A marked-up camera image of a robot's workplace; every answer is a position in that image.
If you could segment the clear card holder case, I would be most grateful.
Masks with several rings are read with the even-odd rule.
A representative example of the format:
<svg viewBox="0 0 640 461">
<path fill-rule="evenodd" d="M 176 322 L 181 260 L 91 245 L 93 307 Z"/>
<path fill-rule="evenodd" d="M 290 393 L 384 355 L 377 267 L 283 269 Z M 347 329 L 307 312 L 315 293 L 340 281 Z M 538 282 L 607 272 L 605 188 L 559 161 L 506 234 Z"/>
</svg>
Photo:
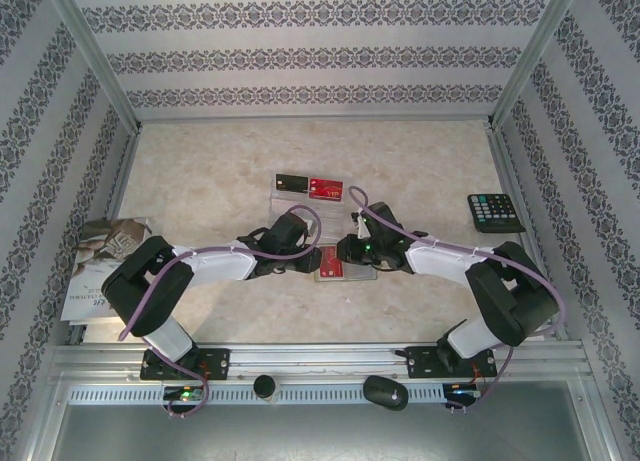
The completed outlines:
<svg viewBox="0 0 640 461">
<path fill-rule="evenodd" d="M 351 282 L 351 281 L 371 281 L 377 279 L 377 272 L 371 266 L 355 265 L 349 263 L 343 263 L 344 277 L 334 280 L 321 280 L 319 278 L 319 270 L 314 273 L 314 278 L 317 283 L 326 282 Z"/>
</svg>

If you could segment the black credit card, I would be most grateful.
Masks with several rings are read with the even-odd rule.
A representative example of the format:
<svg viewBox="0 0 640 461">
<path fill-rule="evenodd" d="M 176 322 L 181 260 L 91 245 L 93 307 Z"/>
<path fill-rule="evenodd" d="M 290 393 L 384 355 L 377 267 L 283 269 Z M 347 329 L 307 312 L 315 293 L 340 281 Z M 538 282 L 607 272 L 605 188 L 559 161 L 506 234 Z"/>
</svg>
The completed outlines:
<svg viewBox="0 0 640 461">
<path fill-rule="evenodd" d="M 309 178 L 300 175 L 277 173 L 275 176 L 275 186 L 278 191 L 307 193 L 309 189 Z"/>
</svg>

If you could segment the red VIP credit card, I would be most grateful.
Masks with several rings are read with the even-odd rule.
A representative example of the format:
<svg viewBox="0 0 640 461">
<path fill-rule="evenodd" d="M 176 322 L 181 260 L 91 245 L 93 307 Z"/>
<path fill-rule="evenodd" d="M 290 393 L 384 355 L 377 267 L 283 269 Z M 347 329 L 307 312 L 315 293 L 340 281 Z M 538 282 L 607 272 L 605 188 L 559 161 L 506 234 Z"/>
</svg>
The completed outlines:
<svg viewBox="0 0 640 461">
<path fill-rule="evenodd" d="M 344 183 L 339 180 L 311 178 L 309 180 L 309 198 L 341 202 Z"/>
</svg>

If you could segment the clear acrylic tray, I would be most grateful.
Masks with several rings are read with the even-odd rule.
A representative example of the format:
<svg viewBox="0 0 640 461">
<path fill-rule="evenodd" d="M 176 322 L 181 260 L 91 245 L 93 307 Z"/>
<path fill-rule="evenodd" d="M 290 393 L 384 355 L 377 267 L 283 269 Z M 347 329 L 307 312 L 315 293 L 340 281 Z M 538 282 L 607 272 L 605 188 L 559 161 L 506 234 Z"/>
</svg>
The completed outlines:
<svg viewBox="0 0 640 461">
<path fill-rule="evenodd" d="M 346 215 L 346 182 L 341 179 L 327 178 L 319 175 L 306 174 L 290 174 L 300 175 L 309 178 L 325 178 L 331 180 L 339 180 L 344 183 L 343 196 L 341 202 L 325 201 L 309 198 L 309 189 L 307 193 L 294 193 L 286 191 L 278 191 L 275 186 L 275 176 L 273 177 L 270 204 L 269 204 L 269 223 L 273 224 L 277 218 L 296 205 L 304 205 L 311 208 L 320 219 L 321 236 L 320 244 L 337 243 L 343 236 L 343 224 Z"/>
</svg>

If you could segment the black calculator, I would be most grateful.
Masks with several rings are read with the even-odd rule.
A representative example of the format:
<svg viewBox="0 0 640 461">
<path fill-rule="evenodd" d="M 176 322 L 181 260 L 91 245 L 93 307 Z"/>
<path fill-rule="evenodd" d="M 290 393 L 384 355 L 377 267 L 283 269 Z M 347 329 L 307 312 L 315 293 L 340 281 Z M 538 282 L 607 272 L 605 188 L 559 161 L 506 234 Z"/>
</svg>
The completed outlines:
<svg viewBox="0 0 640 461">
<path fill-rule="evenodd" d="M 470 194 L 467 202 L 477 231 L 486 234 L 518 234 L 525 231 L 507 194 Z"/>
</svg>

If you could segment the small jar with black lid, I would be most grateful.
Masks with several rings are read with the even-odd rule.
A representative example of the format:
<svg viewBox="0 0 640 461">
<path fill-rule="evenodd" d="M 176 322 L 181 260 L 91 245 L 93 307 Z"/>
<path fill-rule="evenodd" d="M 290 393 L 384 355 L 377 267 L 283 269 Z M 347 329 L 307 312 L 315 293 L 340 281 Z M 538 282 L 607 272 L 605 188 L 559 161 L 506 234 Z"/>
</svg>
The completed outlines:
<svg viewBox="0 0 640 461">
<path fill-rule="evenodd" d="M 278 383 L 276 379 L 270 375 L 261 374 L 254 380 L 253 392 L 261 401 L 270 404 L 275 403 L 277 390 Z"/>
</svg>

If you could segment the black computer mouse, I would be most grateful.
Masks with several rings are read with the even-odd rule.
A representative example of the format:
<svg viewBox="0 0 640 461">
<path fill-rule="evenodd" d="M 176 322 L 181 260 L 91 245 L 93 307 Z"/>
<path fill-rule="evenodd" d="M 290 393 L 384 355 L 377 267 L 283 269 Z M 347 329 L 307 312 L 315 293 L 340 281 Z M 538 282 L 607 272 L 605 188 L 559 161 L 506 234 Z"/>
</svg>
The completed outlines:
<svg viewBox="0 0 640 461">
<path fill-rule="evenodd" d="M 389 378 L 369 376 L 363 383 L 364 398 L 391 411 L 404 410 L 409 401 L 407 388 Z"/>
</svg>

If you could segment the grey metal panel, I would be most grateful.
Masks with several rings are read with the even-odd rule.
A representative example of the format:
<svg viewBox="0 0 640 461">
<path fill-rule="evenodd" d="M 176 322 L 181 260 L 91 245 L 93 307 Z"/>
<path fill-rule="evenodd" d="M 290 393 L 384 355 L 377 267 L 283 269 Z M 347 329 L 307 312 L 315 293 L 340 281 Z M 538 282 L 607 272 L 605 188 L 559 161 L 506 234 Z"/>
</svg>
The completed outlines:
<svg viewBox="0 0 640 461">
<path fill-rule="evenodd" d="M 156 407 L 72 406 L 52 461 L 591 461 L 567 414 L 520 422 L 433 405 L 209 407 L 185 420 Z"/>
</svg>

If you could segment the left control board green light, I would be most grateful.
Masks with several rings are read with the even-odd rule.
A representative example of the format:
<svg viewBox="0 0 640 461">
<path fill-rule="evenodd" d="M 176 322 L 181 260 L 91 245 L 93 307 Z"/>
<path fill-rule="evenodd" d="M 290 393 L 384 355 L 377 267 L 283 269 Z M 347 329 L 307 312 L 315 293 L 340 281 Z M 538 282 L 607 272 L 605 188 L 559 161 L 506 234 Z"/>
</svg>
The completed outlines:
<svg viewBox="0 0 640 461">
<path fill-rule="evenodd" d="M 204 397 L 201 387 L 193 386 L 169 386 L 164 388 L 163 400 L 165 402 L 196 402 Z"/>
</svg>

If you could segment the magazine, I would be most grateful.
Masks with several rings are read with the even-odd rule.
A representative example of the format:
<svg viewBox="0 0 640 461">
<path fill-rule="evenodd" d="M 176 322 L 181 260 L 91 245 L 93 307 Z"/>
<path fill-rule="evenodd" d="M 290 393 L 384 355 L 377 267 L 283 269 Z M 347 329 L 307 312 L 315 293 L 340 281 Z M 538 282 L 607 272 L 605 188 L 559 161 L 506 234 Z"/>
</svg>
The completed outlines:
<svg viewBox="0 0 640 461">
<path fill-rule="evenodd" d="M 147 218 L 87 222 L 76 248 L 61 320 L 70 325 L 117 321 L 102 284 L 151 235 Z"/>
</svg>

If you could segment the aluminium mounting rail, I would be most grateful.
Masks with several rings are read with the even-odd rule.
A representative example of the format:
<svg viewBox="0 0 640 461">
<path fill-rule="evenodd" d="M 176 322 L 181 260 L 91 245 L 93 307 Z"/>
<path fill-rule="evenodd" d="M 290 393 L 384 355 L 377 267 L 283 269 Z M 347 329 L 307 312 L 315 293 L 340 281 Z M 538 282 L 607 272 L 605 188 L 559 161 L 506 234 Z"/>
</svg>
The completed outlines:
<svg viewBox="0 0 640 461">
<path fill-rule="evenodd" d="M 368 375 L 405 380 L 408 361 L 395 352 L 398 343 L 226 344 L 230 359 L 222 364 L 229 382 L 247 382 L 269 374 L 283 382 L 355 382 Z M 47 378 L 81 383 L 138 382 L 145 346 L 89 343 L 55 349 Z M 579 341 L 526 341 L 511 357 L 494 352 L 503 381 L 593 380 L 593 370 Z"/>
</svg>

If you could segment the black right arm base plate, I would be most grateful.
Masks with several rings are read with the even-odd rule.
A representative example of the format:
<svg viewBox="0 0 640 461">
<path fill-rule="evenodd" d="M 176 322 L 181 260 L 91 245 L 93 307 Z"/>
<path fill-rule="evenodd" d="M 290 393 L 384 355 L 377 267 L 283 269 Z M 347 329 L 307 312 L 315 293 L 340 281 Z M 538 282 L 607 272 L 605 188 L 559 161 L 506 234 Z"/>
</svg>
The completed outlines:
<svg viewBox="0 0 640 461">
<path fill-rule="evenodd" d="M 442 354 L 436 346 L 409 346 L 404 350 L 411 379 L 471 379 L 495 377 L 494 352 L 485 349 L 471 358 L 461 358 L 455 351 Z"/>
</svg>

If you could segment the aluminium side rail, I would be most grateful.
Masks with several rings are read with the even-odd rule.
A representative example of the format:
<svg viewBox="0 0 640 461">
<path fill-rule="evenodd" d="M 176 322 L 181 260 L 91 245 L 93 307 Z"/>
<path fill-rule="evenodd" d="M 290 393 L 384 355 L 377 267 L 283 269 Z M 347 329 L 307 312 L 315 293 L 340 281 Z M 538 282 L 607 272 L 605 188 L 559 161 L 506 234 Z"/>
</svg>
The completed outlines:
<svg viewBox="0 0 640 461">
<path fill-rule="evenodd" d="M 541 273 L 552 280 L 546 269 L 541 251 L 536 241 L 534 226 L 526 208 L 525 198 L 522 195 L 520 184 L 513 168 L 511 158 L 500 132 L 497 132 L 488 121 L 483 122 L 483 127 L 488 139 L 489 149 L 494 161 L 499 182 L 503 190 L 511 197 L 516 212 L 525 232 L 517 235 L 527 254 L 534 260 Z"/>
<path fill-rule="evenodd" d="M 139 127 L 137 133 L 131 135 L 127 149 L 121 156 L 115 177 L 115 184 L 108 199 L 104 216 L 105 219 L 115 219 L 119 214 L 141 134 L 142 128 Z M 65 344 L 68 346 L 80 345 L 84 340 L 86 328 L 86 324 L 69 325 L 68 337 Z"/>
</svg>

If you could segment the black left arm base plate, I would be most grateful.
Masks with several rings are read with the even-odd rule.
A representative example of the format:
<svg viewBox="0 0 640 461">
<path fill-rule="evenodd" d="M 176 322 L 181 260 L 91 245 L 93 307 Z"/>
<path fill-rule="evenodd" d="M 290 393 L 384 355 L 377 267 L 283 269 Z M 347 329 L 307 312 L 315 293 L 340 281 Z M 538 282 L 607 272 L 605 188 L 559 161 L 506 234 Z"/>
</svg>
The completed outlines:
<svg viewBox="0 0 640 461">
<path fill-rule="evenodd" d="M 177 361 L 177 364 L 200 377 L 223 381 L 228 376 L 230 350 L 193 347 Z M 169 366 L 151 349 L 147 349 L 142 358 L 140 379 L 143 381 L 174 381 L 193 379 L 193 376 Z"/>
</svg>

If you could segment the aluminium frame post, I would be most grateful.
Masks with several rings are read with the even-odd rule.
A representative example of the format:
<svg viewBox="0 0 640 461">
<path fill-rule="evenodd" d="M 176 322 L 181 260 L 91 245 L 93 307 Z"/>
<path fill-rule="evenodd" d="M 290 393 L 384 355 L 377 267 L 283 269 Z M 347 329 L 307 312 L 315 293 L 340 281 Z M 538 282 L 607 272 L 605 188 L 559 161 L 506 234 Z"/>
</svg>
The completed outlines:
<svg viewBox="0 0 640 461">
<path fill-rule="evenodd" d="M 570 8 L 573 0 L 549 0 L 540 21 L 524 48 L 515 69 L 507 81 L 493 112 L 488 116 L 485 127 L 495 130 L 509 115 L 512 106 L 524 89 L 530 74 L 545 52 L 553 33 Z"/>
<path fill-rule="evenodd" d="M 129 133 L 137 133 L 141 121 L 136 116 L 134 108 L 76 0 L 51 0 L 51 2 L 67 26 L 89 67 L 96 75 L 126 129 Z"/>
</svg>

